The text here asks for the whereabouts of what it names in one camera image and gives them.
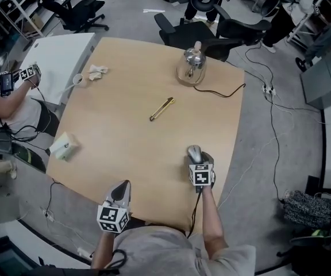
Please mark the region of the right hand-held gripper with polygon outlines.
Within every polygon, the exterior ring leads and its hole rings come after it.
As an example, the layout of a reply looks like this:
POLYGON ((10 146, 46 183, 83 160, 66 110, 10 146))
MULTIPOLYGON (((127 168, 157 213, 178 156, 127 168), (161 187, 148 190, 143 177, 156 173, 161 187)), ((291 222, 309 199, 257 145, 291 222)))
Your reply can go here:
POLYGON ((194 164, 193 159, 189 155, 186 156, 189 179, 194 186, 211 186, 215 182, 214 159, 202 151, 201 160, 199 164, 194 164))

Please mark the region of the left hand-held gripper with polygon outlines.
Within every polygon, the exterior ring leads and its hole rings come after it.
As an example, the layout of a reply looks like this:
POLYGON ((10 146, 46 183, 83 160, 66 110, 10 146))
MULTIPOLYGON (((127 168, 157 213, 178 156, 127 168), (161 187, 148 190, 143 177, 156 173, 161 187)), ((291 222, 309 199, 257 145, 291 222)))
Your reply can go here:
POLYGON ((130 180, 120 181, 108 190, 97 211, 97 223, 102 231, 119 234, 125 229, 130 220, 129 210, 118 205, 129 205, 130 199, 130 180))

